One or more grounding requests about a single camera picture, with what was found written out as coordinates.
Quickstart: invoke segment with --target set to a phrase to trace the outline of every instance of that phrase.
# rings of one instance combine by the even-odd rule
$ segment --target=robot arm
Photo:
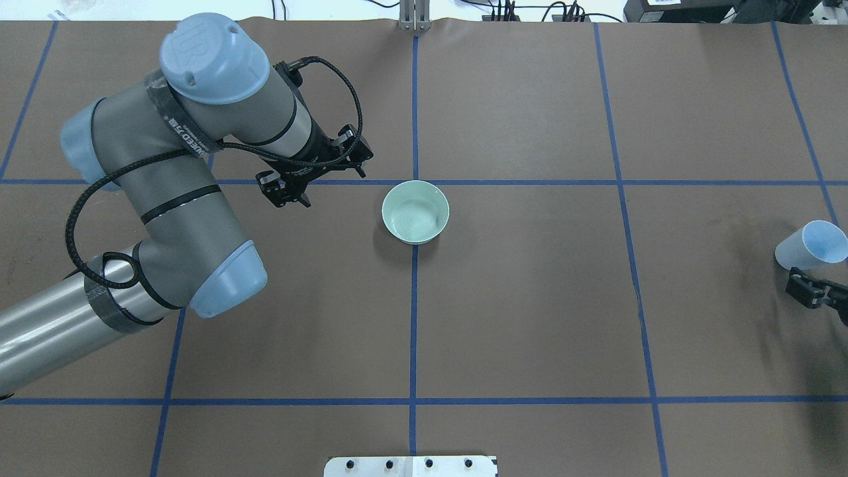
[[[72,210],[66,239],[79,270],[0,311],[0,396],[127,334],[190,306],[212,317],[247,300],[267,274],[204,157],[223,148],[260,154],[273,171],[257,175],[274,205],[310,206],[308,183],[372,157],[347,125],[338,139],[312,119],[298,87],[308,57],[270,65],[234,21],[218,14],[183,20],[144,81],[91,104],[62,129],[68,161],[94,187]],[[225,143],[232,135],[240,143]],[[120,186],[149,238],[82,263],[73,229],[87,197]]]

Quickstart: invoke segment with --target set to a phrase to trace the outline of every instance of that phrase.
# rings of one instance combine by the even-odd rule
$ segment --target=light blue cup
[[[395,237],[410,245],[426,244],[448,224],[448,199],[424,181],[402,182],[382,201],[382,222]]]
[[[812,221],[781,242],[774,258],[781,267],[801,270],[839,263],[848,257],[848,238],[834,224]]]

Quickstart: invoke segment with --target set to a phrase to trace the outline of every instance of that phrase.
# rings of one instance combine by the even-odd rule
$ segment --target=ur logo
[[[189,67],[192,59],[203,56],[209,51],[211,40],[209,27],[201,23],[188,30],[175,31],[170,43],[176,57],[180,59],[181,66]]]

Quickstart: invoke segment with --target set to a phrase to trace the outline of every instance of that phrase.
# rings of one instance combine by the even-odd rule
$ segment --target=table
[[[841,27],[392,20],[243,27],[357,87],[368,178],[268,204],[262,164],[209,162],[269,284],[192,311],[0,404],[10,475],[320,475],[331,456],[483,453],[502,475],[833,475],[848,455],[848,328],[781,288],[773,247],[848,222]],[[85,187],[59,128],[156,67],[172,22],[2,23],[0,307],[70,269]],[[325,130],[344,86],[304,70]],[[410,247],[384,194],[451,203]],[[144,232],[121,193],[84,256]],[[835,266],[817,275],[845,282]]]

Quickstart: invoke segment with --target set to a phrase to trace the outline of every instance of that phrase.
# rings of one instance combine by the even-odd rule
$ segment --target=black cable
[[[491,0],[487,0],[487,1],[488,1],[488,6],[492,7],[492,10],[494,11],[494,4],[491,2]],[[486,3],[472,2],[471,0],[460,0],[460,2],[468,3],[469,5],[476,5],[478,7],[485,7],[486,6]]]
[[[544,11],[544,15],[542,15],[542,21],[544,21],[544,19],[548,18],[548,13],[550,13],[550,10],[553,7],[555,7],[557,4],[562,5],[562,17],[565,18],[566,8],[568,8],[568,5],[566,5],[565,2],[553,2],[551,5],[548,5],[548,8]]]
[[[621,21],[618,18],[616,18],[612,15],[608,15],[608,14],[582,14],[582,15],[580,15],[581,18],[586,18],[586,17],[589,17],[589,16],[612,18],[613,20],[617,21],[618,23],[625,23],[624,21]]]
[[[280,0],[282,5],[282,19],[288,20],[288,9],[286,8],[286,0]],[[271,18],[276,20],[276,2],[271,0]]]
[[[96,181],[94,184],[88,186],[85,192],[82,193],[79,199],[76,200],[74,206],[70,210],[70,214],[68,215],[68,221],[64,225],[64,245],[65,248],[68,249],[68,256],[70,257],[70,261],[74,263],[74,266],[77,270],[82,272],[83,275],[89,277],[95,283],[99,283],[104,287],[108,287],[111,289],[128,289],[138,283],[139,272],[141,268],[138,265],[138,262],[134,260],[132,257],[124,254],[119,254],[122,256],[113,256],[113,260],[121,260],[126,261],[132,266],[132,278],[125,282],[113,282],[103,275],[94,272],[88,265],[80,258],[80,252],[76,249],[76,241],[74,239],[74,231],[76,229],[76,222],[80,218],[80,213],[82,212],[82,208],[86,205],[86,202],[94,195],[95,192],[100,190],[101,187],[106,184],[114,181],[115,179],[132,172],[136,169],[139,169],[144,166],[149,166],[151,164],[155,164],[157,162],[162,162],[163,160],[174,159],[175,157],[180,157],[181,155],[186,155],[185,149],[174,150],[170,152],[166,152],[163,154],[156,154],[150,156],[146,159],[137,160],[128,166],[123,166],[120,169],[112,171],[107,174],[106,177],[102,177],[100,180]],[[104,255],[103,265],[106,265],[106,254]]]
[[[394,8],[394,7],[397,7],[398,5],[400,5],[400,2],[392,3],[391,5],[383,5],[382,3],[379,3],[376,0],[365,0],[365,1],[369,2],[369,3],[374,3],[375,5],[379,5],[383,8]]]
[[[477,2],[473,2],[472,0],[459,0],[459,1],[463,2],[463,3],[468,3],[469,5],[476,5],[478,7],[487,7],[488,6],[486,3],[477,3]],[[514,8],[548,8],[548,7],[549,7],[549,5],[515,5]]]
[[[330,63],[329,61],[317,57],[317,56],[307,56],[303,57],[297,61],[292,62],[287,65],[290,68],[299,70],[306,65],[311,65],[313,63],[321,63],[325,65],[327,68],[332,70],[339,78],[342,79],[345,86],[348,87],[351,96],[354,99],[354,105],[356,106],[356,134],[354,136],[354,141],[350,144],[350,146],[342,151],[341,155],[339,155],[334,160],[328,160],[324,162],[306,162],[302,160],[292,160],[286,156],[273,154],[263,149],[255,148],[253,146],[248,146],[246,144],[240,143],[225,143],[223,141],[217,141],[219,147],[222,149],[241,149],[244,151],[248,151],[254,154],[258,154],[266,159],[271,160],[279,160],[283,163],[290,164],[292,166],[298,167],[310,167],[310,168],[318,168],[318,167],[326,167],[326,166],[334,166],[343,160],[347,159],[350,156],[350,153],[359,145],[362,140],[362,104],[360,103],[360,97],[356,94],[356,90],[354,89],[354,85],[350,83],[350,80],[347,76],[342,73],[342,71],[337,68],[335,65]],[[88,186],[86,190],[80,195],[80,198],[76,200],[74,206],[71,208],[70,213],[68,215],[68,221],[65,223],[64,227],[64,244],[65,248],[68,250],[68,256],[70,257],[70,261],[73,262],[76,270],[81,272],[86,277],[89,277],[95,283],[98,283],[104,287],[111,289],[128,289],[135,286],[138,283],[138,280],[141,277],[141,264],[138,261],[126,254],[118,253],[118,252],[105,252],[103,253],[103,265],[106,265],[107,261],[118,260],[125,261],[130,264],[132,267],[132,277],[125,282],[113,282],[106,278],[103,275],[100,275],[97,272],[94,272],[88,265],[80,258],[80,252],[76,249],[76,240],[75,240],[75,230],[76,223],[79,221],[80,214],[82,213],[82,208],[85,207],[86,202],[96,193],[100,188],[105,186],[106,184],[118,179],[119,177],[123,177],[125,174],[128,174],[136,169],[140,169],[144,166],[149,166],[151,164],[155,164],[157,162],[162,162],[164,160],[174,159],[176,157],[180,157],[186,155],[187,151],[185,149],[178,149],[169,151],[163,154],[156,154],[150,157],[147,157],[142,160],[137,160],[128,166],[123,166],[120,169],[116,169],[115,171],[110,172],[105,177],[100,178],[94,184]]]
[[[572,6],[568,8],[568,13],[562,18],[562,21],[574,21],[574,14],[577,12],[577,0],[574,0]]]
[[[348,90],[350,90],[351,96],[353,96],[353,98],[354,98],[354,105],[356,106],[356,121],[357,121],[357,123],[356,123],[357,124],[356,135],[354,136],[354,141],[350,144],[350,147],[348,147],[347,150],[343,151],[342,154],[334,160],[328,160],[328,161],[325,161],[325,162],[307,162],[307,161],[304,161],[304,160],[293,160],[293,159],[290,159],[290,158],[288,158],[284,155],[273,154],[273,153],[270,153],[266,150],[255,148],[254,146],[248,146],[247,144],[224,143],[222,141],[219,141],[219,142],[217,142],[218,146],[221,147],[222,149],[240,149],[242,151],[248,151],[250,153],[258,154],[262,157],[265,157],[266,159],[279,160],[280,162],[283,162],[285,164],[289,164],[291,166],[311,167],[313,169],[318,168],[318,167],[334,166],[334,165],[342,162],[343,160],[347,159],[348,156],[350,156],[350,153],[353,152],[354,148],[359,145],[360,140],[362,139],[362,105],[360,104],[360,97],[359,97],[359,95],[356,94],[356,90],[354,89],[354,85],[352,85],[350,83],[350,80],[348,80],[348,77],[345,76],[344,73],[342,73],[342,71],[340,71],[338,68],[336,68],[336,66],[334,66],[332,63],[330,63],[329,61],[327,61],[323,58],[320,58],[320,57],[317,57],[317,56],[307,56],[305,58],[301,58],[301,59],[299,59],[295,62],[292,62],[291,65],[293,66],[294,69],[299,70],[300,68],[303,68],[306,65],[311,65],[313,63],[321,63],[322,65],[324,65],[327,68],[329,68],[330,70],[332,70],[333,73],[336,73],[336,75],[339,78],[341,78],[342,81],[344,81],[344,85],[348,87]]]

